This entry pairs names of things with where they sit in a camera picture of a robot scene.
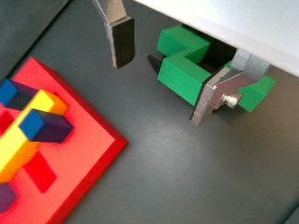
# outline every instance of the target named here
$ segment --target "gray table surface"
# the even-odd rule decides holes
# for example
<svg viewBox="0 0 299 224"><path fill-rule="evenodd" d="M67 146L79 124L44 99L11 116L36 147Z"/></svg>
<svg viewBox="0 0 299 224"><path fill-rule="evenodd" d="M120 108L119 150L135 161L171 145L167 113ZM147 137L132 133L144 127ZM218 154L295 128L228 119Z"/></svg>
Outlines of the gray table surface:
<svg viewBox="0 0 299 224"><path fill-rule="evenodd" d="M27 58L51 66L129 145L67 224L282 223L299 202L299 79L276 85L252 113L222 108L200 126L192 106L156 80L147 61L160 30L179 23L125 1L135 61L116 70L91 0L73 0Z"/></svg>
<svg viewBox="0 0 299 224"><path fill-rule="evenodd" d="M13 71L68 1L0 1L0 80Z"/></svg>

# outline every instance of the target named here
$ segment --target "green block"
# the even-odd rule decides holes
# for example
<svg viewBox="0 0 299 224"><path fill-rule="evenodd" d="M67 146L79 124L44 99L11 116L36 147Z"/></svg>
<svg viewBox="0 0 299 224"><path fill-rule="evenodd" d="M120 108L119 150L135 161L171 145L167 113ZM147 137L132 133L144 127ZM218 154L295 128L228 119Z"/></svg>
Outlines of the green block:
<svg viewBox="0 0 299 224"><path fill-rule="evenodd" d="M202 83L211 76L196 64L202 61L210 42L180 26L162 31L158 51L168 56L158 80L195 105Z"/></svg>
<svg viewBox="0 0 299 224"><path fill-rule="evenodd" d="M196 64L202 61L210 47L210 42L180 26L162 31L158 43L158 51L168 56L163 65L158 80L194 106L198 101L203 82L211 77ZM266 98L275 81L264 76L263 79L240 88L243 94L239 106L252 111Z"/></svg>

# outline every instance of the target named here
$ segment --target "block puzzle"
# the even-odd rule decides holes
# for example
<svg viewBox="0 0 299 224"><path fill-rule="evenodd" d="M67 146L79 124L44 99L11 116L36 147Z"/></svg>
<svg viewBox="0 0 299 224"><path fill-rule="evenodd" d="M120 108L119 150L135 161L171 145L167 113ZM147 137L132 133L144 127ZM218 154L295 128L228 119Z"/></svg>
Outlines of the block puzzle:
<svg viewBox="0 0 299 224"><path fill-rule="evenodd" d="M9 109L23 110L36 92L36 89L25 85L4 80L0 86L0 102Z"/></svg>
<svg viewBox="0 0 299 224"><path fill-rule="evenodd" d="M182 26L162 31L158 51L168 56L163 60L158 80L194 106L204 81L211 73L196 64L208 50L210 42ZM243 94L239 106L252 111L266 98L275 81L268 77L238 91Z"/></svg>
<svg viewBox="0 0 299 224"><path fill-rule="evenodd" d="M57 95L44 90L40 90L29 101L0 138L0 183L7 183L12 180L23 165L29 162L37 152L40 143L31 142L19 128L32 109L41 109L63 115L68 106Z"/></svg>
<svg viewBox="0 0 299 224"><path fill-rule="evenodd" d="M20 129L32 142L60 144L72 131L72 125L63 115L32 109Z"/></svg>
<svg viewBox="0 0 299 224"><path fill-rule="evenodd" d="M125 147L127 140L63 78L40 61L31 58L13 81L55 93L52 97L57 96L65 101L69 108L60 114L65 116L73 130L61 144L40 143L39 152L35 152L29 163L13 175L9 185L17 197L8 210L0 213L0 223L61 223ZM7 134L28 113L21 115L24 111L17 114L0 106L3 112L15 119L4 132ZM51 173L52 177L44 180L44 173Z"/></svg>
<svg viewBox="0 0 299 224"><path fill-rule="evenodd" d="M8 129L13 121L13 116L7 111L3 111L3 113L0 114L0 135L5 133L5 130Z"/></svg>

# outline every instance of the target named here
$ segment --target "bolt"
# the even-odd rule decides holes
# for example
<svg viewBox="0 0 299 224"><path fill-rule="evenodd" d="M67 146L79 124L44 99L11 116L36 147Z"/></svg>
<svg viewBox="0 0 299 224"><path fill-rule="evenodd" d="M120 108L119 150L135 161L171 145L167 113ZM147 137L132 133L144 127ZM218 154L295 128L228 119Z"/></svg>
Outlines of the bolt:
<svg viewBox="0 0 299 224"><path fill-rule="evenodd" d="M222 97L222 104L227 104L232 109L238 106L242 99L242 93L232 92Z"/></svg>

